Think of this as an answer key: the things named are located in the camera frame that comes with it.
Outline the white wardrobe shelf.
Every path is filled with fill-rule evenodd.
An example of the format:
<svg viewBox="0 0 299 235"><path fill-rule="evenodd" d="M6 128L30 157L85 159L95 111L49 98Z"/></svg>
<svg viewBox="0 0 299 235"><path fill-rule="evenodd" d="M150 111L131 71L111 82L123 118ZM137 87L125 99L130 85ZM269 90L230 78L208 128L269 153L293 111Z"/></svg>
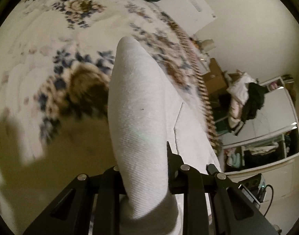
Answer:
<svg viewBox="0 0 299 235"><path fill-rule="evenodd" d="M228 175L264 172L299 156L299 121L281 77L262 83L267 93L255 119L240 133L222 135L222 170Z"/></svg>

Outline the cardboard box by nightstand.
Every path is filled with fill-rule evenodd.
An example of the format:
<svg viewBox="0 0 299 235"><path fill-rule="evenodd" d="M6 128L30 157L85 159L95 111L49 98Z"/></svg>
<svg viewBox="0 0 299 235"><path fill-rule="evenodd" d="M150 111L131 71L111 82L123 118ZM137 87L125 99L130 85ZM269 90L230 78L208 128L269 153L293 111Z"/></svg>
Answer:
<svg viewBox="0 0 299 235"><path fill-rule="evenodd" d="M228 85L224 78L223 71L221 70L215 58L210 59L209 69L210 72L202 77L208 94L212 97L218 97L220 94L224 94L226 92Z"/></svg>

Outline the floral bed quilt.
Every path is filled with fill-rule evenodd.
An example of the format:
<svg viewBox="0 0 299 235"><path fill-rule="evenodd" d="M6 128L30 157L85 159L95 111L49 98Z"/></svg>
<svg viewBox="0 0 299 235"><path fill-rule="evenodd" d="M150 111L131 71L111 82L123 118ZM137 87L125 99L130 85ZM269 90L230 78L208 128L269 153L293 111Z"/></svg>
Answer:
<svg viewBox="0 0 299 235"><path fill-rule="evenodd" d="M187 35L144 0L21 0L0 28L0 214L22 234L78 174L115 163L108 84L135 37L207 127Z"/></svg>

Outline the white pants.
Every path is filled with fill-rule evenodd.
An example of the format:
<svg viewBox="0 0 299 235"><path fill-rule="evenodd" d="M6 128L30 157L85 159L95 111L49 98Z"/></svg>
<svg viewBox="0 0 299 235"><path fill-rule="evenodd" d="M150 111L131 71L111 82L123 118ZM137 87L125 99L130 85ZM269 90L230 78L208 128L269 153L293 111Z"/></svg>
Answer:
<svg viewBox="0 0 299 235"><path fill-rule="evenodd" d="M108 122L126 189L120 233L180 234L183 197L169 192L167 149L201 173L219 160L196 114L132 37L117 46Z"/></svg>

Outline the white nightstand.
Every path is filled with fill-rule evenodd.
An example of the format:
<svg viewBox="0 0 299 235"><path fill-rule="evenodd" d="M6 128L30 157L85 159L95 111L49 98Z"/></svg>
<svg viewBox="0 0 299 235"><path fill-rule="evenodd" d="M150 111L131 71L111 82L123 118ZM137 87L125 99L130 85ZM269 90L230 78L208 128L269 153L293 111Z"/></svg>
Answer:
<svg viewBox="0 0 299 235"><path fill-rule="evenodd" d="M209 64L210 64L210 57L206 52L201 52L200 50L194 51L195 55L197 56L197 65L200 69L202 75L205 75L210 72Z"/></svg>

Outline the chair with clothes pile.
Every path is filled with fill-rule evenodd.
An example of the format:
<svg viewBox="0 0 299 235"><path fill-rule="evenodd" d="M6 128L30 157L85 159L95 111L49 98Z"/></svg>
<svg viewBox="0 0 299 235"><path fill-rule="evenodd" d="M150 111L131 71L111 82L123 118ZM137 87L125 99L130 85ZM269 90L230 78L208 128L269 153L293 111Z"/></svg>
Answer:
<svg viewBox="0 0 299 235"><path fill-rule="evenodd" d="M237 70L223 74L228 85L212 99L216 132L237 136L248 120L257 116L265 103L267 89L248 73Z"/></svg>

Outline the brown checkered blanket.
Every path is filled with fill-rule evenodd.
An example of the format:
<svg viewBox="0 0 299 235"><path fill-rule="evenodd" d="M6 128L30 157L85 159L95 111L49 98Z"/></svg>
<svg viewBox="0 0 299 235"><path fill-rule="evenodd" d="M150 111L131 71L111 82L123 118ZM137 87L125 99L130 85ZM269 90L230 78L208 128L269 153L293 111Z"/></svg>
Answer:
<svg viewBox="0 0 299 235"><path fill-rule="evenodd" d="M207 136L213 148L213 151L215 152L216 155L218 155L220 150L220 143L216 132L216 126L213 117L213 112L210 106L208 91L198 66L198 56L193 51L193 47L191 45L192 42L190 41L189 37L184 33L184 31L181 29L181 27L169 16L167 16L166 14L165 16L166 16L167 24L177 35L180 44L184 49L188 60L191 63L193 69L193 77L197 82L198 95L202 100L202 103L204 104L202 110L207 124Z"/></svg>

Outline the white headboard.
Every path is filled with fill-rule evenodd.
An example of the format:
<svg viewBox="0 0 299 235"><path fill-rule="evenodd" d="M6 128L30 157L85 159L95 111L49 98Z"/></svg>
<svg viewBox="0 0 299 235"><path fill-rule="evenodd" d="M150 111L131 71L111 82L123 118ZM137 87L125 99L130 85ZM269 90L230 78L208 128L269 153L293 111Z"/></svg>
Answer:
<svg viewBox="0 0 299 235"><path fill-rule="evenodd" d="M160 0L155 5L190 36L216 19L205 0Z"/></svg>

